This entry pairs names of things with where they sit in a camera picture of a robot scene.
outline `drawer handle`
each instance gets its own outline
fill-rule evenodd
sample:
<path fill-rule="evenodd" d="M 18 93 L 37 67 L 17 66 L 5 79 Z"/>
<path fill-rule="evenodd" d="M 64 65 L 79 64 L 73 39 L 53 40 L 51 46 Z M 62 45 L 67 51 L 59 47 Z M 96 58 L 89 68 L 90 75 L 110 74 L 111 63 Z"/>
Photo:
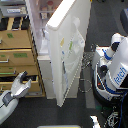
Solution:
<path fill-rule="evenodd" d="M 0 61 L 0 63 L 8 63 L 9 59 L 7 59 L 6 61 Z"/>
<path fill-rule="evenodd" d="M 0 73 L 0 75 L 13 75 L 13 74 L 16 74 L 16 71 L 14 70 L 14 72 L 2 72 Z"/>

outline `white robot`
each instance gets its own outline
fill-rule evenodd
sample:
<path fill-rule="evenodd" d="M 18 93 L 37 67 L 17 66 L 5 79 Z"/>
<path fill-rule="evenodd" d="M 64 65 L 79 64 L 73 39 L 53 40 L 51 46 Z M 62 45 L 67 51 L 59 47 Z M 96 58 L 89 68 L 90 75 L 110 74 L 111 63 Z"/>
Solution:
<path fill-rule="evenodd" d="M 20 73 L 14 80 L 11 90 L 6 90 L 0 96 L 0 125 L 12 114 L 18 105 L 19 98 L 25 96 L 31 87 L 31 79 L 23 84 L 27 72 Z"/>
<path fill-rule="evenodd" d="M 110 47 L 96 47 L 93 90 L 99 100 L 115 104 L 128 89 L 128 37 L 116 33 Z"/>

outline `wooden cabinet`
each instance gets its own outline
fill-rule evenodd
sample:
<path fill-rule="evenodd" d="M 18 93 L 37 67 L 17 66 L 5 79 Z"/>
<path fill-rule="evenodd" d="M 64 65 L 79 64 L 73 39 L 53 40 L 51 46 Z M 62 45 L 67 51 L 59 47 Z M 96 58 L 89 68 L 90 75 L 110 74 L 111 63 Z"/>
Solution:
<path fill-rule="evenodd" d="M 0 31 L 0 92 L 10 90 L 14 78 L 20 72 L 27 71 L 27 78 L 35 78 L 27 95 L 45 96 L 30 28 L 12 31 L 13 21 L 14 18 L 9 18 L 7 30 Z"/>

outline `white cabinet door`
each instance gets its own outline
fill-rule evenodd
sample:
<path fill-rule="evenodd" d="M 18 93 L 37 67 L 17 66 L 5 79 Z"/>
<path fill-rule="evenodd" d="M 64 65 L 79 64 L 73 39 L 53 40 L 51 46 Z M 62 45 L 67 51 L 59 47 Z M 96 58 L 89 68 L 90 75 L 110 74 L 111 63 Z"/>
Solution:
<path fill-rule="evenodd" d="M 53 87 L 60 107 L 81 67 L 90 8 L 90 0 L 63 0 L 47 23 Z"/>

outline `label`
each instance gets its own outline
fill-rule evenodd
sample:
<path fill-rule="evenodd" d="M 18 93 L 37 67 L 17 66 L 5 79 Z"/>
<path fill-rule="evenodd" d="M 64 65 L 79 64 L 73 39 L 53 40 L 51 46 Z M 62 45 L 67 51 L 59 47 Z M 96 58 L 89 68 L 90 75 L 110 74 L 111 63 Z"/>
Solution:
<path fill-rule="evenodd" d="M 13 68 L 10 67 L 9 69 L 13 69 Z"/>
<path fill-rule="evenodd" d="M 126 75 L 127 70 L 124 67 L 120 66 L 118 71 L 115 73 L 113 80 L 118 86 L 120 86 Z"/>
<path fill-rule="evenodd" d="M 5 57 L 5 55 L 1 55 L 1 57 Z"/>
<path fill-rule="evenodd" d="M 64 38 L 62 39 L 61 43 L 60 43 L 60 46 L 62 47 L 64 44 Z"/>
<path fill-rule="evenodd" d="M 8 38 L 14 38 L 12 33 L 7 33 Z"/>
<path fill-rule="evenodd" d="M 20 9 L 7 9 L 8 13 L 20 13 Z"/>
<path fill-rule="evenodd" d="M 71 41 L 71 42 L 70 42 L 70 46 L 69 46 L 69 50 L 72 49 L 72 44 L 73 44 L 73 42 Z"/>
<path fill-rule="evenodd" d="M 27 58 L 27 53 L 13 53 L 15 58 Z"/>

